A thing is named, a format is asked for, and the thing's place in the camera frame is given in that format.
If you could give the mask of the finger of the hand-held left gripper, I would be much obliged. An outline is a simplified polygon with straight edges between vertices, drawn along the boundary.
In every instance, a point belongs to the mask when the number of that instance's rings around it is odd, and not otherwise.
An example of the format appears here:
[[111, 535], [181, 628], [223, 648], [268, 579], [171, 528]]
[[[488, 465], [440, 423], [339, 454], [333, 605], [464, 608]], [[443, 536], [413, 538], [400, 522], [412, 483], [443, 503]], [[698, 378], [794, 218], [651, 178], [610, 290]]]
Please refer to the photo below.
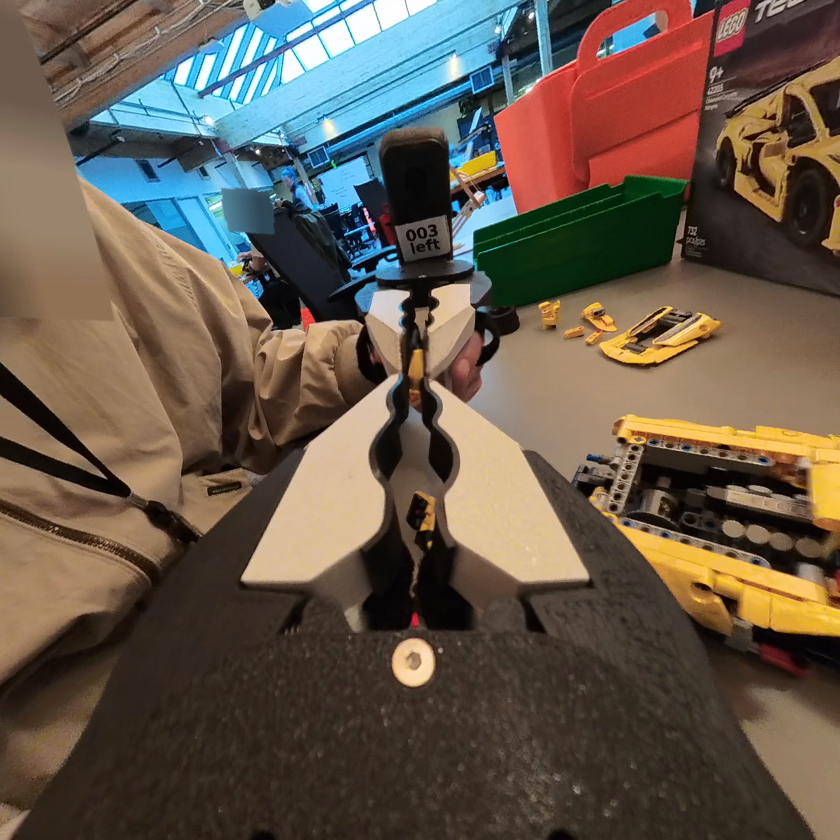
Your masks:
[[425, 375], [444, 375], [475, 331], [476, 310], [470, 284], [449, 284], [431, 291], [425, 333]]
[[386, 375], [407, 375], [411, 353], [407, 349], [407, 331], [403, 325], [403, 305], [410, 298], [407, 290], [380, 289], [371, 300], [364, 326], [371, 347], [371, 360]]

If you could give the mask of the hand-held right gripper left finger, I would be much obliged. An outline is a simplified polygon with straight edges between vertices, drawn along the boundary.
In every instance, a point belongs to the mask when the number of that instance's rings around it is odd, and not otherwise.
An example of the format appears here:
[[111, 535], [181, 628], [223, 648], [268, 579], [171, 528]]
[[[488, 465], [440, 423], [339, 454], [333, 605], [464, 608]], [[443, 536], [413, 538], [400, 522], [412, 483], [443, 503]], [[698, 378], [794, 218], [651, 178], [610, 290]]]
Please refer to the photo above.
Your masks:
[[391, 375], [310, 442], [241, 574], [244, 588], [331, 600], [371, 629], [410, 627], [414, 559], [392, 486], [410, 410], [406, 379]]

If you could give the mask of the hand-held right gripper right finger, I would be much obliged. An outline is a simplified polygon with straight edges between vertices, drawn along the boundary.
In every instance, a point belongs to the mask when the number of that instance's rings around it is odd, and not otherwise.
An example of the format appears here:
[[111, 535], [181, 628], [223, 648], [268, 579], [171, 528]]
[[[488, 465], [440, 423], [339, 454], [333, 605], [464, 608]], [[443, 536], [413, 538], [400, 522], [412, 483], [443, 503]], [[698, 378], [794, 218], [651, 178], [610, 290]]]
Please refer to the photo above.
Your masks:
[[429, 465], [440, 480], [423, 558], [423, 622], [469, 629], [496, 602], [592, 583], [520, 444], [442, 385], [423, 390]]

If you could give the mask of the black yellow car front assembly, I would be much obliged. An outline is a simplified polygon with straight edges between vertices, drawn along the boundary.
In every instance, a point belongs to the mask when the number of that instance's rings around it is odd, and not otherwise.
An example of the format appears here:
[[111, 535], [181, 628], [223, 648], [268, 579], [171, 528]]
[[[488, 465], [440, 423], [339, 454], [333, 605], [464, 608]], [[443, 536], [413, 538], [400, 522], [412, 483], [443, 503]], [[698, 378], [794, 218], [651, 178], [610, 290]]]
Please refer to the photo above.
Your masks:
[[[425, 423], [424, 375], [425, 352], [419, 348], [414, 349], [407, 368], [408, 401], [412, 410]], [[406, 523], [415, 532], [415, 545], [423, 556], [428, 555], [434, 547], [437, 528], [435, 497], [422, 490], [415, 491], [406, 514]]]

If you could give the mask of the yellow toy brick car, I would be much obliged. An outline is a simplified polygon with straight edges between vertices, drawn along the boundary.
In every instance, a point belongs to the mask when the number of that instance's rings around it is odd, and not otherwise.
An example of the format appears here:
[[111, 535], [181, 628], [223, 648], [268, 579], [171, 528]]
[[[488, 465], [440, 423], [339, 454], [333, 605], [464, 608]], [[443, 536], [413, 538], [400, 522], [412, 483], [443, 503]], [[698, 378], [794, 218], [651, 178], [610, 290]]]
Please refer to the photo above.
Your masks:
[[839, 437], [621, 416], [573, 484], [730, 647], [839, 666]]

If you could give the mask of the person's left forearm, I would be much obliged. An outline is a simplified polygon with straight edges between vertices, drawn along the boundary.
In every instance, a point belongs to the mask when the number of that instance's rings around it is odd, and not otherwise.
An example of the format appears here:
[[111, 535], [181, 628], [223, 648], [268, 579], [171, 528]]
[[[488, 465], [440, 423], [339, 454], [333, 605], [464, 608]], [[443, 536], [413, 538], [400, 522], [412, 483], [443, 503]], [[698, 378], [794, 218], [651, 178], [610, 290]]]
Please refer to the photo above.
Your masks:
[[79, 180], [114, 303], [178, 440], [185, 472], [267, 472], [373, 390], [357, 321], [274, 329], [219, 259]]

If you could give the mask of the wooden jointed desk lamp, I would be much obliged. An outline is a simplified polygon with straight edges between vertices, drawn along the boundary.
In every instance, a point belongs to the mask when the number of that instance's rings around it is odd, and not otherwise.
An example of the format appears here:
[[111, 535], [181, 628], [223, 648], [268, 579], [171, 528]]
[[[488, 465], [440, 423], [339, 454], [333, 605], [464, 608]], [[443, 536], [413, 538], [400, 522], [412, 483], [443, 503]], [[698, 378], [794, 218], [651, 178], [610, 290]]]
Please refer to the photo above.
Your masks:
[[454, 166], [450, 166], [449, 170], [452, 177], [455, 178], [455, 191], [462, 192], [466, 196], [465, 204], [455, 213], [451, 223], [453, 254], [454, 256], [462, 256], [468, 248], [461, 239], [461, 235], [464, 233], [472, 214], [480, 209], [487, 200], [485, 193], [480, 189], [480, 183], [486, 179], [487, 175], [490, 175], [492, 169], [478, 171], [472, 175], [465, 174]]

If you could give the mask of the grey desk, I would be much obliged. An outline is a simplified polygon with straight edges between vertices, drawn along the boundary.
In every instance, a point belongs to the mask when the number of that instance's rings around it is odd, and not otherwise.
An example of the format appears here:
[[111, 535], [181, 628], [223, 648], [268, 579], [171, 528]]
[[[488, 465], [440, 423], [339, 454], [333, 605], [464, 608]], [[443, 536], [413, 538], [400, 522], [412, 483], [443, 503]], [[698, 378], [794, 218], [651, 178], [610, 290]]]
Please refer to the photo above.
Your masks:
[[[664, 305], [721, 321], [703, 346], [653, 368], [606, 359], [519, 311], [471, 405], [571, 479], [588, 454], [614, 448], [626, 414], [739, 429], [838, 434], [838, 298], [683, 260], [563, 298], [561, 326], [599, 301], [620, 328]], [[838, 838], [838, 673], [802, 679], [709, 637], [717, 686], [762, 761], [817, 838]]]

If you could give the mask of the person's left hand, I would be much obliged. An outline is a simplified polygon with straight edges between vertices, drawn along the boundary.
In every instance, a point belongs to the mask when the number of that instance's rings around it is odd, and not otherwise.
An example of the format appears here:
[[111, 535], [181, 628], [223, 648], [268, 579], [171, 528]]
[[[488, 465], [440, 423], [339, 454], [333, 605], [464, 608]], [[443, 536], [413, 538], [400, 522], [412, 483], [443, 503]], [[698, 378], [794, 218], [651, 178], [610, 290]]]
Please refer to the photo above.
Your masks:
[[444, 383], [463, 403], [469, 403], [482, 385], [480, 353], [484, 339], [478, 332], [472, 332], [460, 349], [444, 376]]

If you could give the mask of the white board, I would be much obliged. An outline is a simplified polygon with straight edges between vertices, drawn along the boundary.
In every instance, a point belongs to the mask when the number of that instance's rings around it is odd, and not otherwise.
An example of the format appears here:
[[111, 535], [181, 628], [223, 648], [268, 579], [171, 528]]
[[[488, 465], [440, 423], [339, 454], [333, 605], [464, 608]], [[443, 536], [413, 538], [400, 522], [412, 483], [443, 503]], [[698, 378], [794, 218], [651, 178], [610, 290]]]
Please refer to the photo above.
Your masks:
[[373, 171], [366, 154], [361, 154], [318, 176], [323, 195], [322, 205], [336, 205], [343, 211], [361, 200], [355, 187], [369, 182]]

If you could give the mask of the green plastic bin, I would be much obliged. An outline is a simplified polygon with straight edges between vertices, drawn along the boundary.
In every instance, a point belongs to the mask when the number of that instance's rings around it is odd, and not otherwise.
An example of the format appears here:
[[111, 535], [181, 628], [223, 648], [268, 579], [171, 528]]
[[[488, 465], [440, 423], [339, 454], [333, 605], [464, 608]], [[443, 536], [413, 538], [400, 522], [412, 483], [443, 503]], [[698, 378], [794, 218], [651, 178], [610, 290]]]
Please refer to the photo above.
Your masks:
[[670, 262], [688, 182], [627, 175], [475, 231], [498, 306], [557, 298]]

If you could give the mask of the yellow brick car hood assembly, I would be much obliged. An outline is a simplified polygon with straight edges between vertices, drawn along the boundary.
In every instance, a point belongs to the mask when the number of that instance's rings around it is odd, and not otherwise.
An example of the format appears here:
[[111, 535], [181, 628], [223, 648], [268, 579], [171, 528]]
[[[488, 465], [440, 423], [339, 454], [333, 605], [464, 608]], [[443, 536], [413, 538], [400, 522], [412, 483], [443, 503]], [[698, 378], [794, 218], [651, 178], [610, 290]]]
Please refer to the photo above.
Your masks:
[[706, 313], [664, 306], [627, 331], [601, 341], [599, 349], [621, 364], [658, 365], [708, 340], [720, 327], [721, 322]]

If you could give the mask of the red plastic carry case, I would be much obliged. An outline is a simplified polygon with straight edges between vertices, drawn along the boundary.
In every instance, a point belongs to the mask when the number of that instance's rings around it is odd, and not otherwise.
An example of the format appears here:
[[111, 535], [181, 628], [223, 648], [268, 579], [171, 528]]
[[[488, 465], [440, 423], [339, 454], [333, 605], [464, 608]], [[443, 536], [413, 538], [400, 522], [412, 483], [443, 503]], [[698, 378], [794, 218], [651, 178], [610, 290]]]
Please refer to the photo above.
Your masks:
[[496, 117], [518, 213], [628, 175], [688, 181], [713, 14], [687, 1], [621, 2], [585, 31], [571, 63]]

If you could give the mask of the person's beige clothing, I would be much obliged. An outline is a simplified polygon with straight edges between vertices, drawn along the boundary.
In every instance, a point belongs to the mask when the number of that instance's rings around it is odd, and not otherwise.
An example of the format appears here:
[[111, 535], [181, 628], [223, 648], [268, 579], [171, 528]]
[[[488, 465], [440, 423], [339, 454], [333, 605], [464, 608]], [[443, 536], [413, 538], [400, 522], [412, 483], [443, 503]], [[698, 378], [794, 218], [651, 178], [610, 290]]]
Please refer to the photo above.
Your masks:
[[204, 534], [253, 486], [224, 430], [245, 353], [203, 318], [12, 320], [2, 363], [135, 498], [2, 459], [2, 838], [75, 748], [156, 585], [186, 551], [136, 502]]

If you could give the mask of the dark toy car set box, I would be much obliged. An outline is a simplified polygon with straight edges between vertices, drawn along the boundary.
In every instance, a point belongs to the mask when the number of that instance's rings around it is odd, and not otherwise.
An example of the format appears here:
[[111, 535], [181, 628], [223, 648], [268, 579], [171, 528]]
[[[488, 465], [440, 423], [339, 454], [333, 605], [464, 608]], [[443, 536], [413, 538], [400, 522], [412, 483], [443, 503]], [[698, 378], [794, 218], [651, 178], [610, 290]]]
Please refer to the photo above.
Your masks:
[[682, 256], [839, 294], [839, 2], [719, 2]]

